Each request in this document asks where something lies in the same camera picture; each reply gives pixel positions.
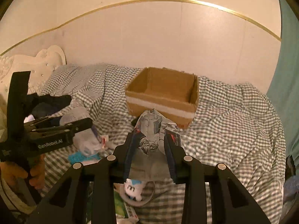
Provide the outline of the person's left hand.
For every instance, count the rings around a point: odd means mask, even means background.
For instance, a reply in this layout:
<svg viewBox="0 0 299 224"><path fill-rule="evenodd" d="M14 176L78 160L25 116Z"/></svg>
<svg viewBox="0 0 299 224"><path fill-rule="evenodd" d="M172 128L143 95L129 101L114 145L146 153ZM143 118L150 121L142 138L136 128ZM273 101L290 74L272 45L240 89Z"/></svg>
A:
<svg viewBox="0 0 299 224"><path fill-rule="evenodd" d="M42 154L35 165L30 170L31 179L29 184L36 190L40 190L45 185L45 155ZM1 162L1 176L8 186L14 191L19 192L18 179L26 179L28 173L13 162Z"/></svg>

